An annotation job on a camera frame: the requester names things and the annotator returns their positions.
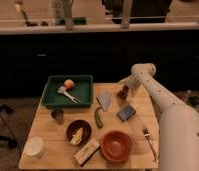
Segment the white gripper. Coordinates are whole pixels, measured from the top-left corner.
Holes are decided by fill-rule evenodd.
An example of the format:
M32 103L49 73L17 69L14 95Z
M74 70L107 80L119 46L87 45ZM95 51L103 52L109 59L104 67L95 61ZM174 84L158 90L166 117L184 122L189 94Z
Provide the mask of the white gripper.
M123 84L129 88L128 96L130 98L135 98L136 92L135 90L140 86L140 82L134 75L130 75L125 77L119 81L120 84Z

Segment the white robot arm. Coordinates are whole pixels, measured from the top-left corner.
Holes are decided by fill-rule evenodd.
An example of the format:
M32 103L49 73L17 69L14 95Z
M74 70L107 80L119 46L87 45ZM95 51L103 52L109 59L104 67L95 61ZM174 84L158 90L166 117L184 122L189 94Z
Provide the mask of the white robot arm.
M158 171L199 171L199 113L157 82L155 73L153 63L134 64L121 82L130 90L142 85L162 111Z

